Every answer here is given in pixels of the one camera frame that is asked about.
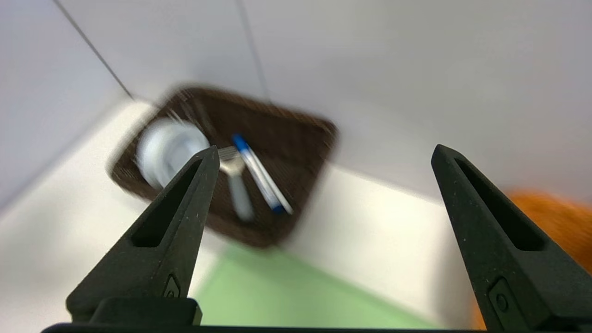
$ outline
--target fork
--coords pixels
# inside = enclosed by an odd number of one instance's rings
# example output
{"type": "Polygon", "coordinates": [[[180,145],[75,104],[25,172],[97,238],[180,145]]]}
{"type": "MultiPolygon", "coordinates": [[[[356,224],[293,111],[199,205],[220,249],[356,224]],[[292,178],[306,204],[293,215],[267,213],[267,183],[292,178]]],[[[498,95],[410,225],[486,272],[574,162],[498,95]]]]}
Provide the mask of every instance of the fork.
{"type": "Polygon", "coordinates": [[[218,149],[218,155],[220,156],[220,170],[228,175],[228,186],[234,211],[244,222],[253,220],[255,217],[253,205],[241,176],[244,170],[243,158],[234,146],[218,149]]]}

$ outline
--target brown basket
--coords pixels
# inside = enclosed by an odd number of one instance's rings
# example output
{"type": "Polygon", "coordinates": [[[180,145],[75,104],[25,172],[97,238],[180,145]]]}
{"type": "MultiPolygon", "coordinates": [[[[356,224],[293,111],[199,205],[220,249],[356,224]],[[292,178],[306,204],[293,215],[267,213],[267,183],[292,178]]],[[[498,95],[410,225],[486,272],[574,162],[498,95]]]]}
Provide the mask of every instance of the brown basket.
{"type": "Polygon", "coordinates": [[[123,189],[148,200],[159,190],[152,188],[136,166],[136,146],[144,129],[153,121],[175,113],[183,120],[198,123],[203,114],[189,109],[184,100],[205,111],[214,130],[204,133],[210,144],[230,146],[231,136],[240,133],[257,154],[278,188],[294,209],[294,214],[273,214],[265,203],[250,172],[243,172],[244,184],[253,203],[255,220],[242,222],[230,199],[228,178],[220,172],[210,205],[207,225],[223,235],[247,245],[264,248],[283,240],[294,228],[313,185],[334,144],[337,130],[326,120],[293,112],[274,105],[206,87],[179,89],[165,105],[136,132],[110,168],[110,176],[123,189]]]}

